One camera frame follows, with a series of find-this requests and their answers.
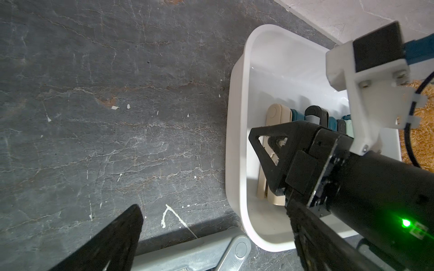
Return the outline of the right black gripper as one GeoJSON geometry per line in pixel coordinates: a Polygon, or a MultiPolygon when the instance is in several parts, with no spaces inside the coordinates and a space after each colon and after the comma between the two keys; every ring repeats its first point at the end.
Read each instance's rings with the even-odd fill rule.
{"type": "Polygon", "coordinates": [[[285,194],[308,208],[322,205],[327,176],[349,156],[354,138],[321,128],[308,121],[295,121],[251,129],[249,142],[253,147],[271,192],[285,194]],[[260,137],[278,157],[276,164],[260,137]]]}

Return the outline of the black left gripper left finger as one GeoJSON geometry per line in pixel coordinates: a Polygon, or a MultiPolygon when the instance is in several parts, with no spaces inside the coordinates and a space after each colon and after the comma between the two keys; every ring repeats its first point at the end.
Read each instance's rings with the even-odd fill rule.
{"type": "Polygon", "coordinates": [[[52,271],[130,271],[144,218],[133,204],[52,271]]]}

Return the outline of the black pliers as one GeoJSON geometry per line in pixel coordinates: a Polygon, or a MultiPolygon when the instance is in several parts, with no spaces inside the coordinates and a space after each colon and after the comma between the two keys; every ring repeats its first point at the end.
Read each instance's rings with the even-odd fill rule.
{"type": "Polygon", "coordinates": [[[342,134],[347,134],[347,123],[343,119],[337,120],[337,131],[342,134]]]}
{"type": "Polygon", "coordinates": [[[325,128],[328,127],[329,114],[328,114],[328,112],[325,109],[323,109],[323,108],[321,108],[319,106],[316,106],[316,105],[312,105],[312,106],[309,106],[305,110],[304,115],[305,116],[315,115],[315,116],[317,116],[317,117],[319,117],[321,119],[321,124],[320,124],[321,126],[323,126],[325,128]]]}

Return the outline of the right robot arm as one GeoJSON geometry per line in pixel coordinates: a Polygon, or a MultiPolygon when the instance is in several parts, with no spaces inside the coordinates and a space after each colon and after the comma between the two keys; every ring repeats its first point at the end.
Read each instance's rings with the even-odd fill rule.
{"type": "Polygon", "coordinates": [[[323,217],[334,215],[362,244],[403,271],[434,268],[434,175],[376,152],[350,152],[353,139],[295,121],[249,134],[270,190],[285,208],[307,271],[376,271],[323,217]]]}

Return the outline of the light green pliers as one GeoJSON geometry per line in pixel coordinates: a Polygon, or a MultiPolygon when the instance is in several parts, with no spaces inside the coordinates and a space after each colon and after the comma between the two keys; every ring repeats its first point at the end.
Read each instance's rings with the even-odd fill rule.
{"type": "Polygon", "coordinates": [[[353,123],[351,120],[346,120],[346,133],[349,137],[354,138],[353,123]]]}

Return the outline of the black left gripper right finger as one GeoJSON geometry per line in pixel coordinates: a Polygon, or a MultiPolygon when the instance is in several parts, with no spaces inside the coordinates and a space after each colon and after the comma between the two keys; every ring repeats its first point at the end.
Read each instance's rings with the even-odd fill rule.
{"type": "Polygon", "coordinates": [[[301,264],[306,271],[379,271],[305,205],[291,200],[287,215],[301,264]]]}

